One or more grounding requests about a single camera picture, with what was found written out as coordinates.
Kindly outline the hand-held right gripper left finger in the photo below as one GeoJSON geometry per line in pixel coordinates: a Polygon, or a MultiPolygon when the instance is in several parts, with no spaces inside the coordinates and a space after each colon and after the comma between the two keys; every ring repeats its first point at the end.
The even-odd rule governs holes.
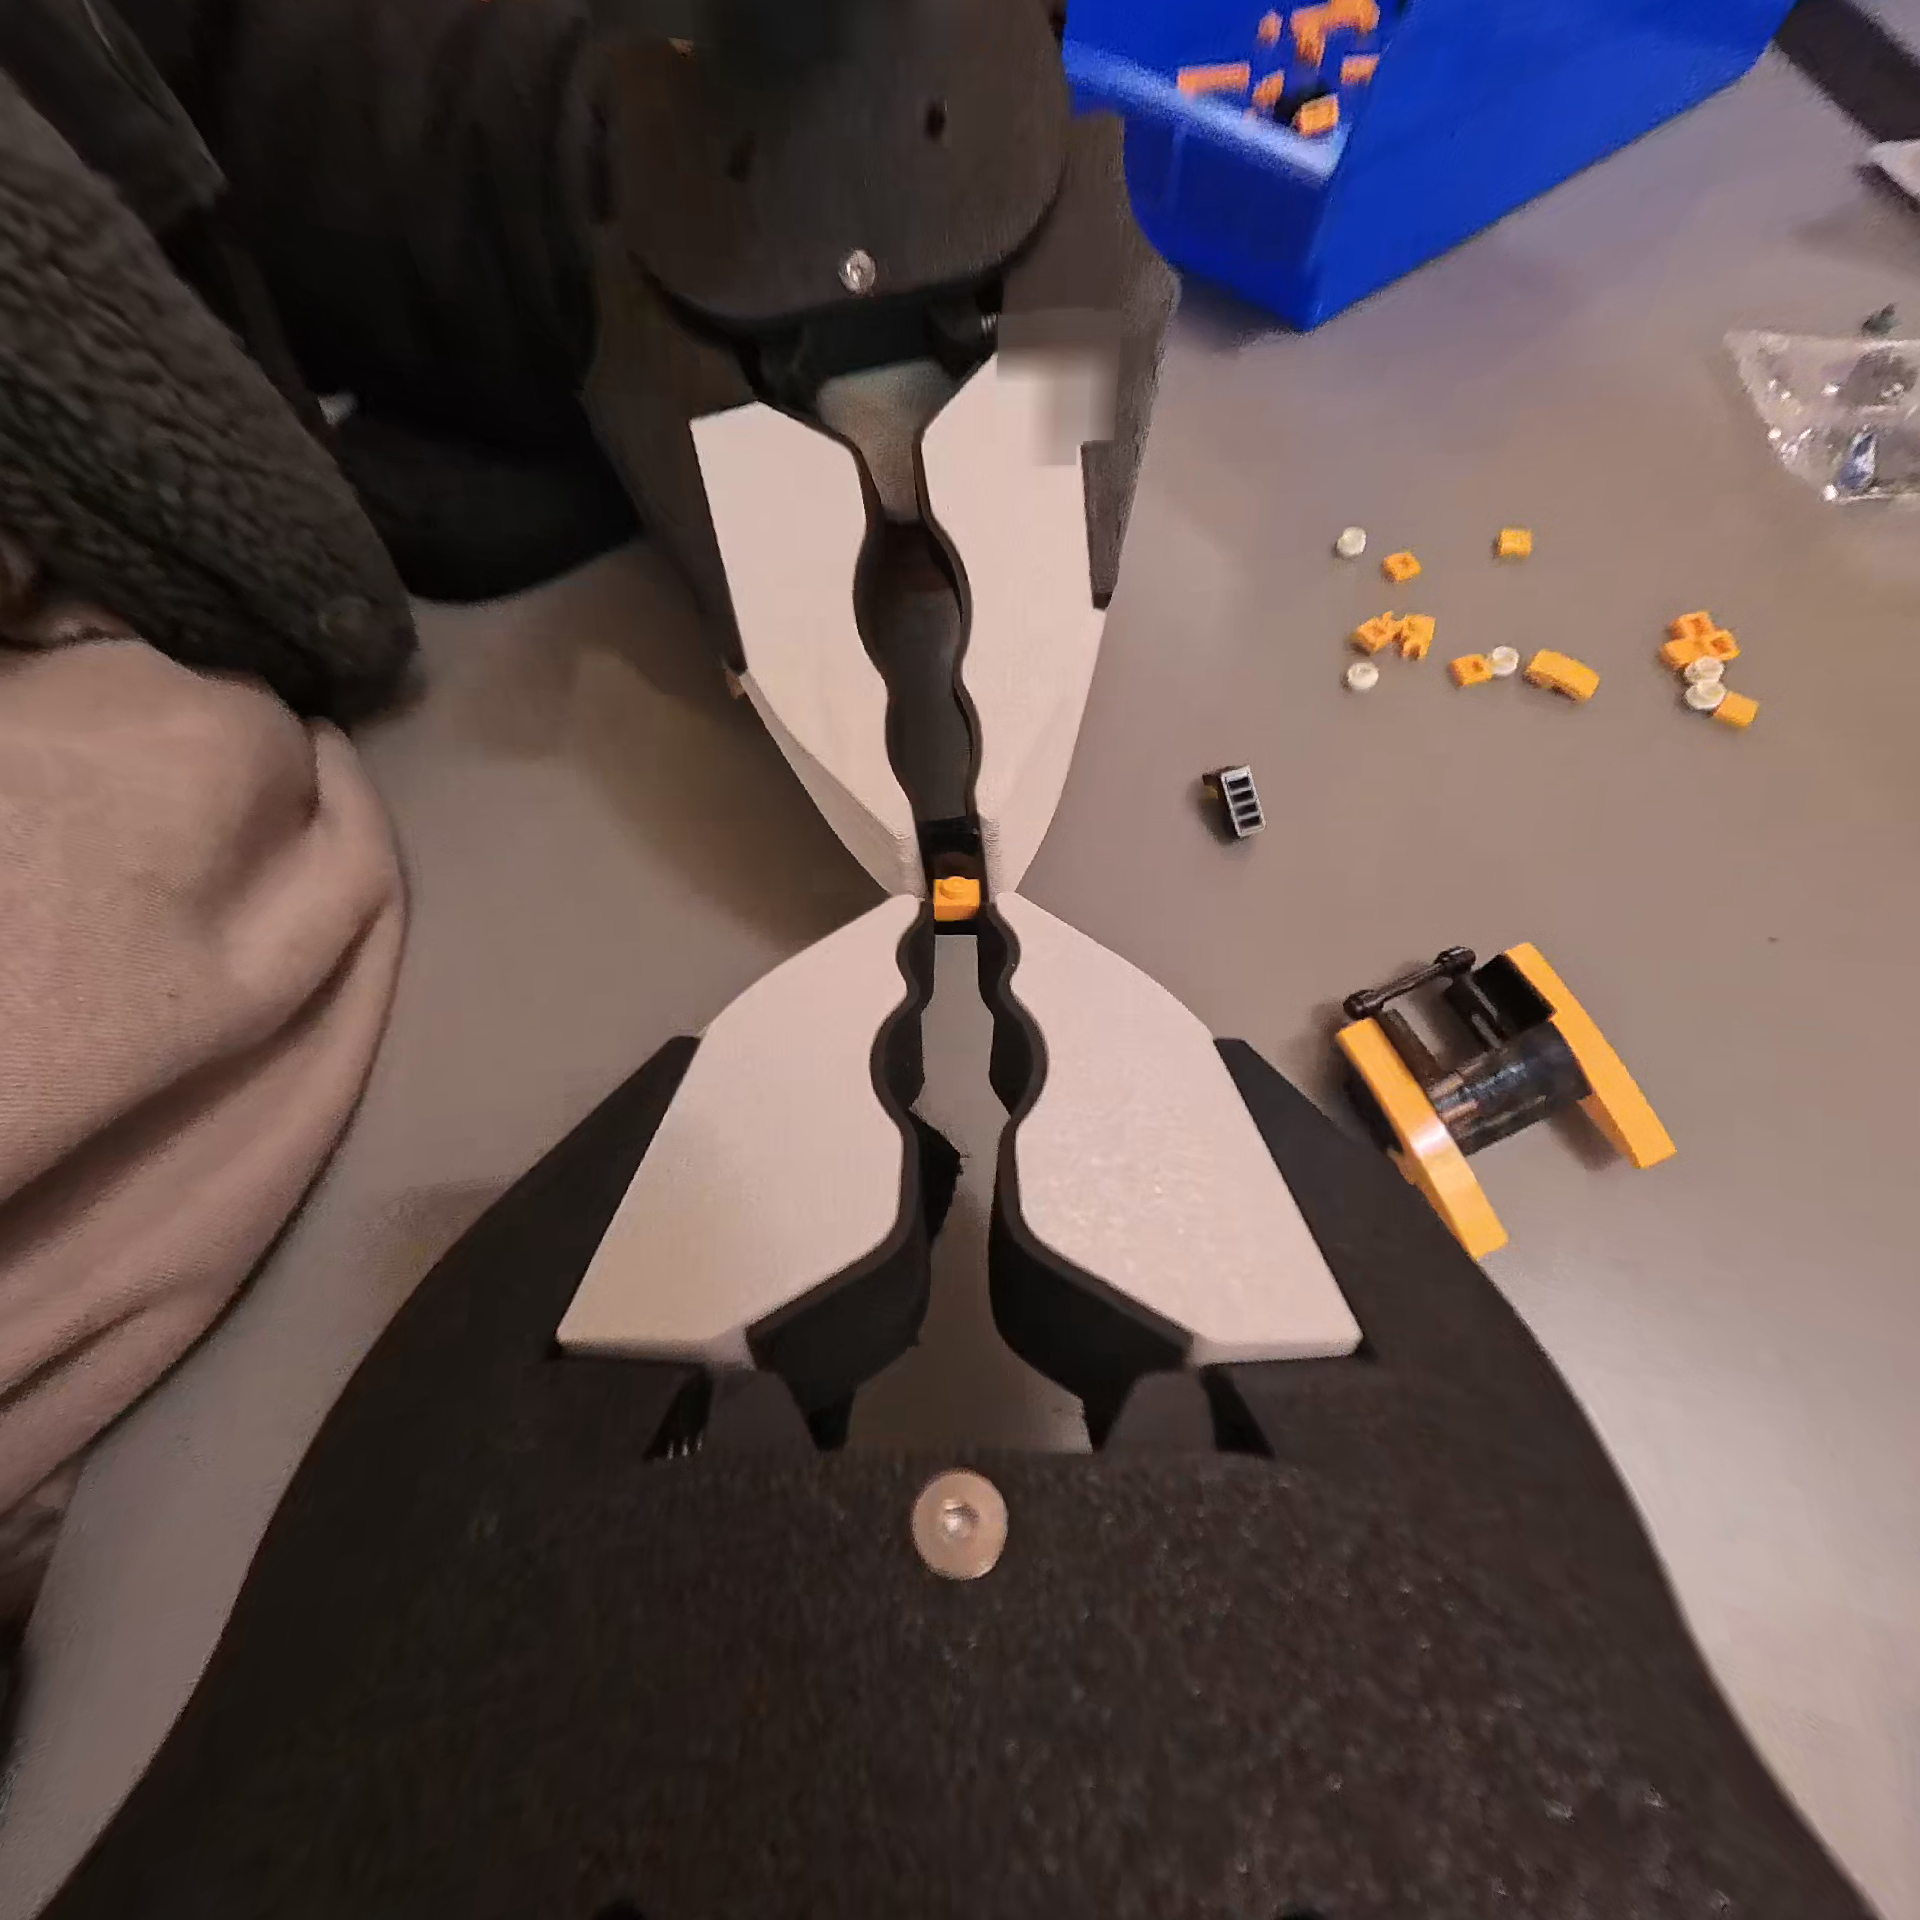
{"type": "Polygon", "coordinates": [[[917,896],[784,959],[690,1039],[555,1327],[567,1359],[780,1380],[813,1446],[920,1341],[962,1174],[920,1111],[937,934],[917,896]]]}

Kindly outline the clear plastic parts bag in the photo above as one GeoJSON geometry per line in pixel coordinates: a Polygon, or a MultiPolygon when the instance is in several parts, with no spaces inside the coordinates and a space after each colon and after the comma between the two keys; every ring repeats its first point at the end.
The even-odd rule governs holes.
{"type": "Polygon", "coordinates": [[[1723,335],[1777,461],[1832,505],[1919,497],[1919,341],[1745,327],[1723,335]]]}

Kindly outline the heap of orange lego parts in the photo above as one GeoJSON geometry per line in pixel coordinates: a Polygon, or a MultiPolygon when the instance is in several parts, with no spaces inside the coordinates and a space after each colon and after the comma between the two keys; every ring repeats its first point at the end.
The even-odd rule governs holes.
{"type": "Polygon", "coordinates": [[[1328,138],[1371,89],[1392,25],[1379,1],[1271,5],[1244,58],[1181,63],[1175,89],[1296,137],[1328,138]]]}

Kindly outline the black fleece jacket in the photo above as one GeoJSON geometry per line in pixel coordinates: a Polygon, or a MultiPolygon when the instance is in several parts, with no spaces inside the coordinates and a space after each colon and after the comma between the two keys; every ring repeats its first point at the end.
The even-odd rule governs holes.
{"type": "Polygon", "coordinates": [[[114,5],[3,5],[4,646],[144,640],[352,727],[417,618],[225,199],[114,5]]]}

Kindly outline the beige sweatshirt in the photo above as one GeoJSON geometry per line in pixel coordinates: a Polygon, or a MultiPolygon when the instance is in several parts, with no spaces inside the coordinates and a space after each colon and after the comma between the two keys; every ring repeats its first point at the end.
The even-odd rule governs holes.
{"type": "Polygon", "coordinates": [[[3,1498],[225,1316],[364,1095],[405,887],[351,735],[85,602],[4,626],[3,1498]]]}

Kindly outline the scattered small lego pieces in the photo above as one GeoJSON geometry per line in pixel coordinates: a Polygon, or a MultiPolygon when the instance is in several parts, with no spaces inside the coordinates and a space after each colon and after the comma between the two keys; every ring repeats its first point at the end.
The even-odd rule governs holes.
{"type": "MultiPolygon", "coordinates": [[[[1340,686],[1351,696],[1365,696],[1380,686],[1386,660],[1417,664],[1434,657],[1434,645],[1435,616],[1428,612],[1379,609],[1363,616],[1346,636],[1348,656],[1340,670],[1340,686]]],[[[1717,727],[1746,730],[1760,719],[1762,704],[1729,680],[1729,666],[1740,656],[1740,638],[1705,607],[1672,618],[1655,654],[1685,710],[1701,712],[1717,727]]],[[[1592,704],[1600,693],[1593,662],[1547,645],[1530,650],[1514,641],[1489,645],[1445,660],[1445,673],[1456,689],[1519,680],[1562,704],[1592,704]]]]}

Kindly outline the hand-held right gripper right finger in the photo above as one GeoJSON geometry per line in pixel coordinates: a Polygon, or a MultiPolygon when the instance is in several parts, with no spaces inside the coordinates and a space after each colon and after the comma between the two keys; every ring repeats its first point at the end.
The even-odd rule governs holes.
{"type": "Polygon", "coordinates": [[[1356,1311],[1233,1070],[1257,1054],[1019,896],[980,920],[980,993],[1007,1108],[992,1319],[1093,1444],[1145,1377],[1356,1354],[1356,1311]]]}

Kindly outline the orange black lego subassembly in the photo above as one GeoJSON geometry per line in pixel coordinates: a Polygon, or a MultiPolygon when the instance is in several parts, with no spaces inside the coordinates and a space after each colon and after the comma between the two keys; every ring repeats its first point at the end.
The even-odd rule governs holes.
{"type": "Polygon", "coordinates": [[[1340,1013],[1332,1044],[1360,1122],[1472,1258],[1509,1240],[1472,1167],[1489,1146],[1583,1112],[1632,1167],[1676,1153],[1620,1050],[1537,944],[1485,959],[1449,945],[1351,992],[1340,1013]]]}

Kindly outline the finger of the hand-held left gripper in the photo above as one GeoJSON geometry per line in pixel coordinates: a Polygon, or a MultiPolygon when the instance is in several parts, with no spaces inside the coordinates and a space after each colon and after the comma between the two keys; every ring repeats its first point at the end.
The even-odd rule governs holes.
{"type": "Polygon", "coordinates": [[[1042,847],[1083,727],[1107,612],[1096,601],[1074,377],[991,359],[920,434],[920,497],[965,609],[957,686],[991,896],[1042,847]]]}
{"type": "Polygon", "coordinates": [[[690,428],[744,664],[737,678],[836,839],[888,896],[924,897],[890,753],[890,688],[857,626],[873,528],[857,449],[773,404],[690,428]]]}

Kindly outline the blue plastic bin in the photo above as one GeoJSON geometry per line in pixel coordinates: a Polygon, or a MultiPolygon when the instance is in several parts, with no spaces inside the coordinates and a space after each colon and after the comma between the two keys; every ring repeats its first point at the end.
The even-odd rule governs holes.
{"type": "Polygon", "coordinates": [[[1074,102],[1122,121],[1137,218],[1184,277],[1312,329],[1735,84],[1788,1],[1379,1],[1371,89],[1328,138],[1191,100],[1285,1],[1073,1],[1074,102]]]}

